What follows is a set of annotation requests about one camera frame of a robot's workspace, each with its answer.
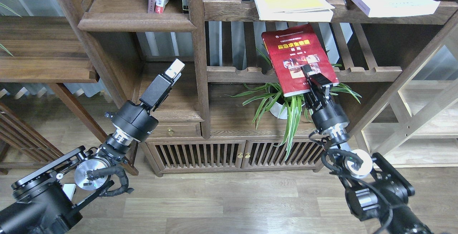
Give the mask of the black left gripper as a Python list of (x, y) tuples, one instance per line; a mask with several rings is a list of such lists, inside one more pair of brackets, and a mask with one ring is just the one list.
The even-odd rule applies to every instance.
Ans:
[(174, 82), (181, 76), (185, 63), (175, 59), (164, 74), (159, 74), (141, 96), (140, 104), (127, 101), (112, 117), (116, 131), (111, 138), (117, 142), (144, 142), (158, 125), (150, 115), (167, 98)]

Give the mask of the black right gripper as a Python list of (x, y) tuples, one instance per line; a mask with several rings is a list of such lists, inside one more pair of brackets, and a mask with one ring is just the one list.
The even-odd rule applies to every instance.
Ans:
[(333, 82), (323, 74), (315, 74), (310, 65), (301, 67), (310, 87), (310, 92), (304, 94), (307, 109), (313, 111), (311, 118), (321, 134), (347, 134), (346, 127), (349, 119), (342, 107), (330, 97)]

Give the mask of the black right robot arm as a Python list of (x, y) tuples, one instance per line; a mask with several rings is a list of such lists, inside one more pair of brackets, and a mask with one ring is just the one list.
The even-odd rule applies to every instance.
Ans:
[(333, 83), (309, 65), (302, 66), (302, 71), (310, 87), (305, 94), (306, 107), (313, 111), (316, 133), (325, 136), (315, 141), (324, 148), (322, 163), (344, 186), (350, 212), (360, 221), (378, 219), (377, 234), (430, 234), (430, 228), (408, 207), (414, 187), (406, 178), (381, 154), (349, 148), (349, 120), (330, 97)]

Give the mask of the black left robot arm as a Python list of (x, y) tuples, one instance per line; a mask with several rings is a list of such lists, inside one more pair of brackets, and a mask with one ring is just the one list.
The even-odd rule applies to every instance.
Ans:
[[(16, 201), (1, 211), (2, 234), (64, 234), (81, 219), (80, 210), (99, 197), (131, 193), (121, 163), (132, 141), (144, 142), (158, 125), (151, 115), (181, 76), (184, 63), (176, 59), (159, 74), (140, 98), (127, 101), (116, 113), (108, 113), (116, 131), (98, 148), (80, 146), (12, 184)], [(75, 170), (75, 184), (93, 193), (74, 204), (60, 180)]]

